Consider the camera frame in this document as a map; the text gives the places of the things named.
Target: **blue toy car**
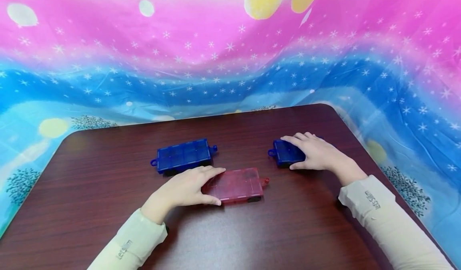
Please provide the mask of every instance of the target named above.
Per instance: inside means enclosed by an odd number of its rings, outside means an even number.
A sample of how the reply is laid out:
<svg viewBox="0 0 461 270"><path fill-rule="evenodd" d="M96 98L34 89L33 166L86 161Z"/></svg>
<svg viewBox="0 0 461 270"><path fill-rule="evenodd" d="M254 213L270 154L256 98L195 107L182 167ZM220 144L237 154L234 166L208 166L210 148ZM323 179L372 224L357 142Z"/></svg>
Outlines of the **blue toy car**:
<svg viewBox="0 0 461 270"><path fill-rule="evenodd" d="M267 154L275 157L277 167L288 168L291 164L306 160L306 155L297 146L283 140L274 140L274 148Z"/></svg>
<svg viewBox="0 0 461 270"><path fill-rule="evenodd" d="M212 164L212 155L218 147L208 146L206 139L182 143L157 150L157 159L150 164L157 166L157 172L170 177L185 170Z"/></svg>

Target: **colorful cloth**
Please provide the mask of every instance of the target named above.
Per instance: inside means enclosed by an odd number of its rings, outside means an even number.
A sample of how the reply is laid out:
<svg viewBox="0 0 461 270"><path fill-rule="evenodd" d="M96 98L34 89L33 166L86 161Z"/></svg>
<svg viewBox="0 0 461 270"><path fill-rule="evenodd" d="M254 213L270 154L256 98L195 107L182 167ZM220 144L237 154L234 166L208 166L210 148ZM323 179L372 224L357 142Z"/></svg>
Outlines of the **colorful cloth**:
<svg viewBox="0 0 461 270"><path fill-rule="evenodd" d="M458 0L0 9L0 234L74 131L327 103L461 267Z"/></svg>

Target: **wooden table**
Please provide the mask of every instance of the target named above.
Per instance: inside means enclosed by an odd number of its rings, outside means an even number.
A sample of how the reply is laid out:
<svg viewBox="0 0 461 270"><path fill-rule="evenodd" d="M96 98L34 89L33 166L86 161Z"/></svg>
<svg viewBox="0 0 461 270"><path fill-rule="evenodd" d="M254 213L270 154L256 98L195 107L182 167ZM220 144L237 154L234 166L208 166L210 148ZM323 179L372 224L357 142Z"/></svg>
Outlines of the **wooden table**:
<svg viewBox="0 0 461 270"><path fill-rule="evenodd" d="M370 235L338 206L327 171L277 169L272 141L310 131L394 188L333 108L322 105L79 131L67 137L0 240L3 269L86 269L130 214L166 180L158 148L206 137L215 166L258 167L261 202L192 206L166 219L170 233L143 269L389 269ZM418 221L400 196L397 201Z"/></svg>

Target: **sleeve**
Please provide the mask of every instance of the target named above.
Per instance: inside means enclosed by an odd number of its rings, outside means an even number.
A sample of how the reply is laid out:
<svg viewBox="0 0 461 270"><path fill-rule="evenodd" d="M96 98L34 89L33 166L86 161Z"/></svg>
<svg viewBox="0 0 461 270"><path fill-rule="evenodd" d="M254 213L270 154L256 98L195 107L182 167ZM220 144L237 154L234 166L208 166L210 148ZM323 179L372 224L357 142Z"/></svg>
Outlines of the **sleeve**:
<svg viewBox="0 0 461 270"><path fill-rule="evenodd" d="M99 253L88 270L138 269L166 236L164 223L155 224L137 209Z"/></svg>
<svg viewBox="0 0 461 270"><path fill-rule="evenodd" d="M367 229L396 270L453 269L376 177L341 188L339 200Z"/></svg>

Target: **left hand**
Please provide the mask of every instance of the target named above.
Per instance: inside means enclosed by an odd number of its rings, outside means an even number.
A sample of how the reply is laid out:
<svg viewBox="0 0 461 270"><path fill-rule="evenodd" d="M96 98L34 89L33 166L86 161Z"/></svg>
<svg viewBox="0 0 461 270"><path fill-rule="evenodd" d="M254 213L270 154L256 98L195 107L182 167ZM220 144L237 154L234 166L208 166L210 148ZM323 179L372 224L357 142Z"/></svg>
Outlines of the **left hand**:
<svg viewBox="0 0 461 270"><path fill-rule="evenodd" d="M209 179L223 173L226 169L213 166L197 167L172 177L141 207L141 212L153 222L161 224L167 213L177 206L196 204L221 205L221 201L201 192Z"/></svg>

